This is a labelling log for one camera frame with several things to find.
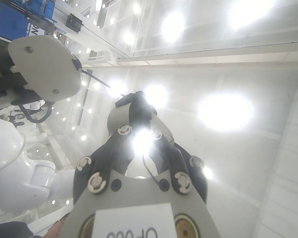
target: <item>ceiling light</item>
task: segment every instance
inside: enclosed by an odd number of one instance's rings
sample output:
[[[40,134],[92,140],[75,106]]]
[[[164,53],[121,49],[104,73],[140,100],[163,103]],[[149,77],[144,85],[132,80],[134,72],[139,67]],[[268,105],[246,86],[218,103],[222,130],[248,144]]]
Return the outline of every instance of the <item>ceiling light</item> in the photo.
[[[167,91],[161,85],[148,86],[145,91],[146,100],[149,104],[155,108],[161,108],[166,105],[167,102]]]
[[[201,103],[200,118],[215,130],[235,130],[249,120],[252,109],[251,104],[239,95],[214,94]]]
[[[130,32],[127,32],[124,34],[124,41],[126,44],[133,45],[135,42],[135,37]]]
[[[208,167],[204,167],[203,168],[203,174],[208,179],[212,179],[213,178],[212,171]]]
[[[168,42],[174,42],[184,30],[184,21],[180,13],[169,14],[163,22],[162,33]]]
[[[132,141],[132,147],[137,155],[148,155],[149,150],[152,146],[152,133],[147,129],[140,130]]]
[[[98,90],[100,88],[100,84],[99,83],[94,83],[94,89]]]
[[[265,16],[273,4],[274,0],[238,0],[230,12],[230,26],[238,29],[248,25]]]
[[[111,86],[110,93],[114,97],[120,97],[120,94],[124,94],[126,91],[126,85],[121,81],[112,81],[109,85]]]
[[[140,6],[139,6],[139,4],[135,4],[135,5],[133,6],[133,10],[134,10],[135,14],[140,13]]]

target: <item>screw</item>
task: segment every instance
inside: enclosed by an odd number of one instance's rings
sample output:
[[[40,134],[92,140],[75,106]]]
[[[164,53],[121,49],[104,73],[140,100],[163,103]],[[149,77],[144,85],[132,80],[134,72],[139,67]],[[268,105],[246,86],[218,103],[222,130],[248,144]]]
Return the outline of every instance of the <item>screw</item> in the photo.
[[[33,48],[30,47],[30,46],[26,46],[26,47],[24,48],[24,50],[25,50],[27,53],[33,53]]]
[[[130,126],[124,125],[121,128],[119,128],[117,131],[120,135],[127,135],[130,132]]]
[[[90,177],[87,187],[91,193],[97,194],[104,189],[105,185],[106,181],[100,176],[100,172],[97,172]]]
[[[80,159],[77,163],[77,170],[82,171],[83,168],[87,165],[87,164],[91,164],[91,158],[89,156],[85,156],[82,159]]]
[[[177,172],[174,175],[178,179],[178,184],[180,185],[179,191],[183,194],[190,192],[192,187],[191,178],[184,172]]]

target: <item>white wall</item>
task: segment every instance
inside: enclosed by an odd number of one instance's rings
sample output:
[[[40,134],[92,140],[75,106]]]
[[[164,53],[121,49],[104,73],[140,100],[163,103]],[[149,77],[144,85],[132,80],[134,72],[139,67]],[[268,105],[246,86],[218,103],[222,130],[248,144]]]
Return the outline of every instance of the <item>white wall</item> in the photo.
[[[298,90],[253,237],[298,238]]]

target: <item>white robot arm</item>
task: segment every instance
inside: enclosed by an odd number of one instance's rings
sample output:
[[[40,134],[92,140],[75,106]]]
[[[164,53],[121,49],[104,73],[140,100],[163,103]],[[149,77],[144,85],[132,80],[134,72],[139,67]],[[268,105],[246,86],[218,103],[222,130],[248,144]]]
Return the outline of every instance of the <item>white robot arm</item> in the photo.
[[[75,170],[57,171],[50,161],[29,159],[24,144],[13,124],[0,119],[0,208],[20,213],[48,199],[72,197]]]

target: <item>black cable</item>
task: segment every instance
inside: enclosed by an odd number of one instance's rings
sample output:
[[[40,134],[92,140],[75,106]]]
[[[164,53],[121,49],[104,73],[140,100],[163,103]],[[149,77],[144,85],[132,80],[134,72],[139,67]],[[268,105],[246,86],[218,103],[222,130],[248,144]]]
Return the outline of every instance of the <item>black cable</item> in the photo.
[[[149,168],[146,166],[145,157],[144,157],[143,154],[142,154],[142,162],[144,163],[144,166],[146,167],[146,169],[147,169],[148,173],[150,174],[151,178],[156,182],[157,185],[159,185],[159,182],[156,179],[156,177],[153,176],[153,174],[151,173],[151,171],[149,170]]]
[[[100,82],[101,84],[105,85],[106,87],[108,87],[109,89],[111,89],[111,86],[109,86],[108,84],[106,84],[105,82],[103,82],[102,80],[98,79],[97,77],[93,76],[92,74],[90,74],[89,72],[86,72],[82,69],[82,73],[89,75],[90,77],[92,77],[93,79],[95,79],[96,81]]]

